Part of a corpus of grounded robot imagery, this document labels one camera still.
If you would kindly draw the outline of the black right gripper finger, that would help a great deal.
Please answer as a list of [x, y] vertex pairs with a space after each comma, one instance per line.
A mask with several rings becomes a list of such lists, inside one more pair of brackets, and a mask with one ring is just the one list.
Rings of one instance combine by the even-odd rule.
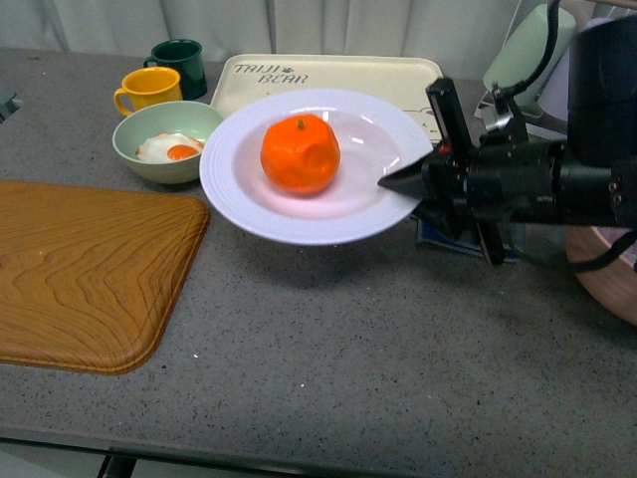
[[463, 233], [463, 220], [437, 201], [419, 202], [413, 214], [447, 239], [458, 239]]
[[425, 158], [396, 170], [377, 181], [377, 185], [402, 195], [416, 199], [432, 199], [433, 188], [428, 176], [423, 172]]

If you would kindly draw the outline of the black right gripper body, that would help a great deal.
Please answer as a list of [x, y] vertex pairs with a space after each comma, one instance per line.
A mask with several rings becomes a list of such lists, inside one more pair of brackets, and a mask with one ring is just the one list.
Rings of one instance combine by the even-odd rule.
[[512, 223], [559, 218], [556, 184], [562, 143], [529, 140], [514, 98], [494, 87], [496, 125], [473, 145], [454, 82], [440, 78], [427, 97], [442, 140], [421, 167], [433, 200], [452, 220], [451, 234], [468, 227], [488, 263], [501, 265], [514, 247]]

